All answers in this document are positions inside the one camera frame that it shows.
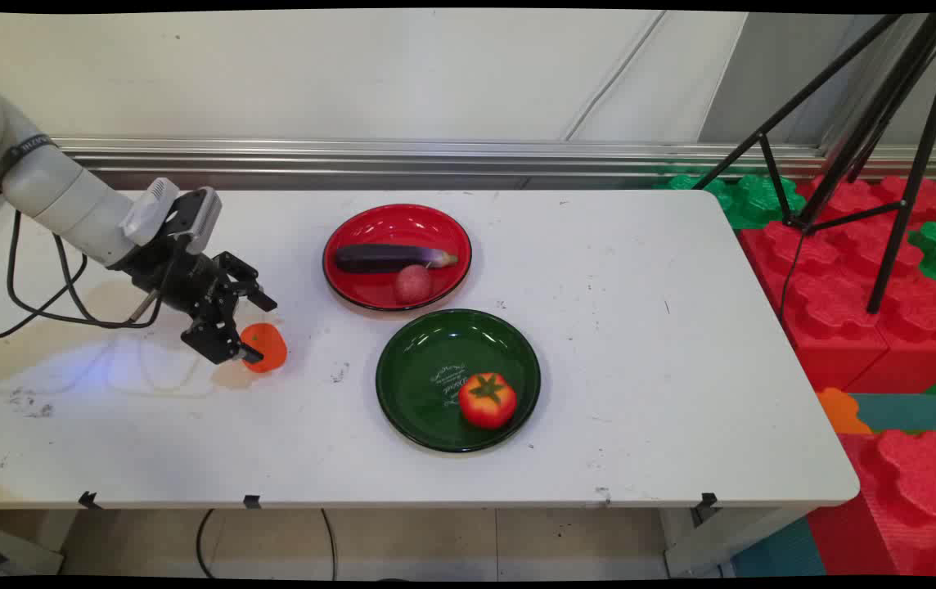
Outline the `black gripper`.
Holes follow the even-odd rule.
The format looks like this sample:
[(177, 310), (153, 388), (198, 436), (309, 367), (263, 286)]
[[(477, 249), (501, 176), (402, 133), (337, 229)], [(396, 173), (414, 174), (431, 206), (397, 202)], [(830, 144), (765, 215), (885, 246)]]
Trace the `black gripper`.
[[(158, 291), (164, 305), (192, 318), (202, 313), (203, 299), (216, 294), (218, 284), (228, 278), (227, 292), (244, 297), (262, 312), (277, 309), (277, 302), (259, 284), (258, 271), (229, 251), (218, 254), (216, 262), (205, 254), (177, 249), (176, 239), (160, 239), (137, 247), (108, 268), (127, 273), (139, 290)], [(225, 321), (195, 318), (182, 332), (182, 342), (216, 365), (233, 359), (250, 364), (263, 360), (262, 352), (244, 343)]]

